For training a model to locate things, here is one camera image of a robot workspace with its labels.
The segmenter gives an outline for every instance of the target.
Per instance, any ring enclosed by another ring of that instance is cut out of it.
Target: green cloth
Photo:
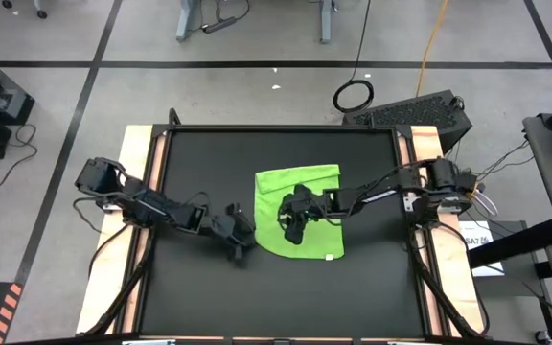
[[[326,220],[309,221],[304,240],[296,245],[285,239],[278,223],[278,208],[297,184],[303,184],[317,195],[324,189],[339,188],[340,168],[336,164],[257,172],[255,178],[255,224],[257,243],[266,250],[293,259],[322,259],[344,255],[342,226]]]

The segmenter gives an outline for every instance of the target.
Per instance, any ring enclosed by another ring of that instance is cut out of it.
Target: desk leg
[[[470,251],[470,267],[477,268],[531,253],[552,244],[552,219]]]
[[[187,38],[191,13],[195,4],[195,0],[180,0],[180,18],[178,19],[178,29],[176,30],[176,40],[178,42],[182,42]]]
[[[321,43],[332,41],[332,0],[321,0]]]

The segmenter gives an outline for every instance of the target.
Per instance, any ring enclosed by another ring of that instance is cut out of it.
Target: wooden table frame
[[[149,186],[153,189],[158,189],[159,175],[163,168],[161,162],[166,143],[165,133],[158,134],[152,140],[153,126],[127,126],[125,138],[119,156],[119,162],[126,167],[126,172],[137,177],[144,177],[148,181]],[[410,142],[403,136],[399,137],[399,149],[402,163],[408,163],[411,155],[413,159],[423,160],[436,158],[442,155],[438,132],[434,126],[412,126],[412,146],[414,149],[409,149],[406,142]],[[459,219],[456,215],[441,214],[440,221],[455,229],[459,229]],[[118,231],[122,224],[122,216],[120,212],[105,215],[102,225],[102,234],[98,245],[107,240],[113,233]],[[146,240],[148,237],[148,229],[127,230],[117,239],[112,241],[106,248],[103,249],[101,255],[97,258],[93,265],[92,274],[89,278],[88,286],[84,296],[84,302],[80,313],[80,321],[78,324],[78,333],[85,332],[91,328],[105,310],[109,307],[114,297],[120,291],[126,270],[131,269],[131,265],[127,264],[130,261],[129,254],[132,254],[134,265],[142,258]],[[417,241],[420,245],[424,244],[424,236],[421,232],[417,234]],[[431,230],[432,245],[426,246],[421,250],[421,256],[426,264],[429,260],[434,260],[435,266],[438,267],[439,274],[436,274],[439,279],[442,289],[448,299],[457,308],[461,315],[468,323],[478,332],[483,329],[483,320],[476,300],[476,292],[472,279],[472,271],[468,263],[466,255],[466,247],[461,240],[449,230],[444,228],[435,228]],[[142,280],[138,282],[126,302],[125,311],[117,319],[118,327],[114,330],[113,326],[108,329],[109,333],[121,332],[130,333],[135,327],[137,321],[138,303],[140,301],[140,285]],[[450,325],[446,324],[445,316],[438,308],[433,294],[425,286],[425,305],[427,308],[427,316],[429,321],[429,332],[433,335],[451,335],[457,336],[458,333]],[[168,336],[168,338],[177,339],[204,339],[204,340],[223,340],[221,336]],[[248,338],[234,337],[234,340],[269,340],[269,338]],[[351,341],[351,338],[303,338],[308,341]],[[380,340],[396,340],[396,339],[377,339],[377,338],[362,338],[362,341],[380,341]],[[422,340],[422,339],[398,339],[406,340]]]

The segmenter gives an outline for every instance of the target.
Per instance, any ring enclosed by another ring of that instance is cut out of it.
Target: black floor stripe
[[[536,9],[536,5],[534,5],[534,2],[532,0],[524,0],[524,2],[525,2],[525,6],[527,7],[527,10],[529,11],[529,14],[532,16],[534,25],[536,25],[536,30],[538,30],[538,34],[540,35],[540,39],[544,44],[546,53],[548,53],[552,61],[552,41],[548,35],[548,31],[546,30],[546,28],[544,27],[544,24],[542,23],[541,17],[538,14],[538,10]]]
[[[91,95],[91,90],[93,89],[93,84],[95,83],[95,78],[99,71],[99,63],[104,58],[105,47],[107,45],[108,39],[110,39],[110,34],[112,33],[112,28],[114,27],[114,22],[116,21],[116,16],[118,15],[119,9],[121,8],[121,3],[123,0],[114,0],[112,9],[110,10],[110,15],[107,17],[105,22],[105,28],[103,29],[102,38],[97,47],[95,57],[91,62],[90,70],[86,81],[84,82],[84,87],[80,92],[80,98],[78,99],[78,104],[76,105],[76,110],[74,111],[74,116],[70,122],[69,127],[67,128],[67,134],[65,135],[65,140],[61,147],[61,151],[58,155],[57,163],[55,165],[55,170],[53,175],[50,178],[50,183],[48,184],[48,189],[46,190],[46,196],[44,197],[41,206],[39,207],[39,212],[37,214],[37,220],[35,221],[34,229],[29,237],[29,242],[25,248],[25,253],[23,254],[20,267],[16,273],[15,282],[25,286],[27,279],[29,278],[29,273],[34,264],[35,255],[37,254],[37,249],[39,248],[39,243],[41,242],[42,235],[44,234],[44,229],[46,228],[46,222],[50,216],[51,210],[53,208],[53,203],[55,202],[55,196],[57,195],[58,187],[61,183],[63,177],[63,172],[67,166],[67,161],[69,160],[69,155],[72,151],[72,146],[76,140],[76,135],[78,134],[78,129],[81,125],[82,116],[84,115],[84,110],[88,103],[88,99]]]
[[[0,67],[17,68],[89,68],[92,61],[0,61]],[[200,68],[353,68],[354,61],[101,61],[100,68],[200,69]],[[419,69],[420,61],[360,61],[361,68]],[[542,70],[552,69],[552,62],[471,62],[430,61],[427,69]]]

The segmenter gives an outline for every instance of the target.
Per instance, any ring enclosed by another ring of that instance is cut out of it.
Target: gray floor
[[[337,1],[341,12],[333,15],[330,45],[318,43],[317,4],[305,0],[250,1],[250,14],[238,24],[216,34],[197,33],[177,43],[177,0],[124,0],[103,60],[355,59],[364,0]],[[31,1],[15,1],[13,10],[0,5],[0,60],[93,60],[113,3],[45,1],[46,20],[35,16]],[[204,20],[213,22],[214,3],[204,3]],[[552,0],[534,3],[552,40]],[[228,0],[223,16],[238,14],[243,8],[242,0]],[[375,0],[361,59],[421,60],[439,8],[439,0]],[[451,0],[429,59],[551,61],[522,0]],[[335,125],[340,123],[341,114],[332,106],[332,95],[352,73],[350,68],[274,70],[268,66],[100,68],[81,113],[77,103],[90,75],[88,69],[44,66],[5,69],[36,99],[30,122],[39,128],[35,144],[40,152],[18,167],[0,189],[0,209],[5,210],[0,211],[0,281],[14,279],[53,171],[64,170],[8,341],[74,333],[97,235],[71,208],[72,200],[79,196],[73,181],[86,158],[118,156],[126,125],[163,123],[172,106],[185,124]],[[360,69],[357,75],[375,86],[374,104],[384,104],[412,97],[419,70]],[[552,69],[427,70],[423,92],[443,89],[465,99],[474,128],[461,144],[457,163],[473,170],[482,170],[522,142],[524,117],[552,112]],[[361,93],[350,90],[343,95],[344,103],[358,103]],[[82,118],[69,161],[57,167],[65,133],[78,110]],[[0,161],[0,177],[24,154],[24,149],[10,149]],[[521,150],[511,161],[529,156],[529,149]],[[487,194],[500,209],[497,219],[523,219],[535,224],[552,216],[533,162],[491,175],[485,182]],[[90,207],[85,209],[99,223],[102,216]],[[497,339],[530,341],[534,331],[544,328],[534,299],[493,298],[487,307],[492,318],[490,334]]]

